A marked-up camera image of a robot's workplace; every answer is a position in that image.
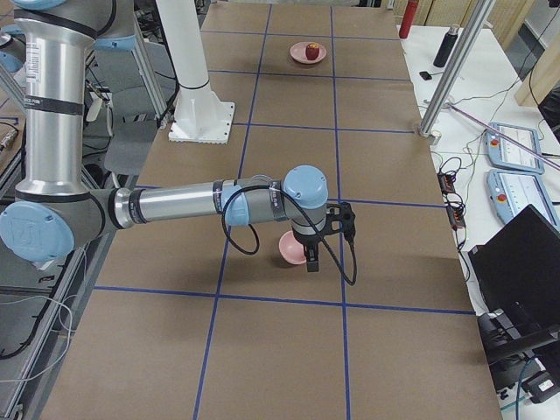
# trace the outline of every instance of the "white desk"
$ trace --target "white desk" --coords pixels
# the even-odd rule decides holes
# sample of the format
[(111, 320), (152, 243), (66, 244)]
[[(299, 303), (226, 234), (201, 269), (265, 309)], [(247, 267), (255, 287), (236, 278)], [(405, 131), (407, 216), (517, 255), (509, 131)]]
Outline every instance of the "white desk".
[[(423, 80), (419, 72), (427, 71), (430, 74), (439, 73), (443, 69), (432, 65), (439, 45), (447, 28), (444, 27), (425, 27), (413, 26), (410, 35), (402, 41), (410, 78), (414, 84), (414, 91), (421, 114), (424, 114), (426, 104), (424, 100), (429, 100), (438, 85), (441, 75), (433, 76), (432, 80)], [(488, 29), (482, 31), (479, 39), (472, 49), (460, 75), (451, 90), (451, 97), (454, 102), (463, 98), (473, 96), (491, 96), (508, 89), (517, 80), (517, 74), (512, 68), (501, 50), (498, 41)], [(463, 109), (473, 116), (477, 116), (481, 121), (489, 122), (495, 110), (500, 106), (504, 95), (507, 95), (503, 105), (500, 107), (493, 121), (509, 123), (524, 127), (537, 129), (538, 123), (543, 119), (537, 108), (523, 108), (517, 105), (514, 94), (521, 82), (506, 94), (497, 94), (493, 98), (473, 99), (462, 101), (458, 108)], [(544, 139), (541, 141), (542, 151), (560, 154), (560, 145), (550, 131), (545, 122), (540, 124), (539, 133)], [(443, 136), (438, 145), (432, 146), (431, 150), (436, 152), (445, 161), (453, 156), (460, 157), (463, 165), (469, 165), (471, 159), (464, 151), (466, 143), (473, 140), (483, 132), (483, 128), (473, 122), (468, 121), (463, 116), (446, 110), (440, 113), (435, 130), (439, 130)], [(472, 149), (478, 149), (478, 142), (472, 143)], [(434, 165), (438, 169), (441, 159), (433, 154)], [(446, 170), (457, 168), (456, 162), (451, 162), (445, 167)], [(455, 183), (456, 191), (466, 202), (466, 243), (464, 250), (468, 251), (475, 245), (486, 243), (502, 227), (503, 223), (496, 215), (492, 203), (488, 197), (486, 188), (486, 173), (492, 169), (487, 156), (484, 144), (480, 147), (480, 156), (474, 168), (459, 171)], [(560, 173), (552, 170), (548, 166), (543, 175), (544, 183), (547, 187), (549, 196), (553, 201), (560, 200)], [(459, 231), (459, 239), (463, 239), (464, 232)], [(474, 279), (469, 281), (469, 291), (471, 292), (472, 305), (477, 313), (484, 311), (484, 303), (480, 297), (478, 285)], [(500, 402), (502, 407), (515, 401), (515, 390), (511, 391), (510, 397)], [(543, 420), (560, 418), (560, 395), (549, 399), (542, 404), (532, 404), (521, 402), (520, 414), (524, 420)], [(515, 419), (515, 409), (513, 407), (504, 409), (502, 415), (505, 420)]]

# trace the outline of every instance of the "red apple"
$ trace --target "red apple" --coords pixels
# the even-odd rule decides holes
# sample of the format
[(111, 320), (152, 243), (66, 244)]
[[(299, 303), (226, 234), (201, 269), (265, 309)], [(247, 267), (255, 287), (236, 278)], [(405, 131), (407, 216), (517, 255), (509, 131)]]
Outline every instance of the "red apple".
[(314, 42), (307, 44), (305, 47), (305, 57), (308, 60), (316, 60), (319, 56), (319, 46)]

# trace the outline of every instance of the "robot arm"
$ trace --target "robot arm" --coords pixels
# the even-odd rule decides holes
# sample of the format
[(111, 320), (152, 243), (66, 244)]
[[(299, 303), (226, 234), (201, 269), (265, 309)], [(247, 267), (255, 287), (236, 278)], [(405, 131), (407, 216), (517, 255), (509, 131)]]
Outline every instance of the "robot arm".
[(133, 2), (12, 1), (27, 41), (27, 159), (18, 201), (0, 214), (0, 236), (18, 256), (49, 261), (117, 229), (208, 214), (222, 214), (230, 226), (291, 220), (309, 271), (319, 269), (325, 235), (344, 232), (354, 239), (352, 209), (327, 205), (325, 176), (311, 166), (295, 168), (283, 182), (255, 177), (89, 191), (81, 183), (85, 52), (94, 44), (134, 47)]

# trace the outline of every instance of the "white stand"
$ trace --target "white stand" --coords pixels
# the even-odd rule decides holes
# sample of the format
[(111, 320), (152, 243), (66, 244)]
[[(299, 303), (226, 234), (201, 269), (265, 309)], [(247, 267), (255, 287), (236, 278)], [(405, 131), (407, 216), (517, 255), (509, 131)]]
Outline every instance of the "white stand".
[(235, 105), (220, 101), (210, 86), (194, 2), (157, 0), (157, 8), (181, 86), (169, 139), (227, 143)]

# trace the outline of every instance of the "computer monitor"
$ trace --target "computer monitor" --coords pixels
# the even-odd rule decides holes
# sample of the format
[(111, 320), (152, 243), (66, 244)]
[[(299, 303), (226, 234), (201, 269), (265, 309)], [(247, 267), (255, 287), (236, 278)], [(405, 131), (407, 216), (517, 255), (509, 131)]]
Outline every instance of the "computer monitor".
[[(501, 308), (521, 336), (560, 325), (560, 233), (533, 206), (469, 257), (488, 309)], [(560, 386), (560, 341), (533, 352)]]

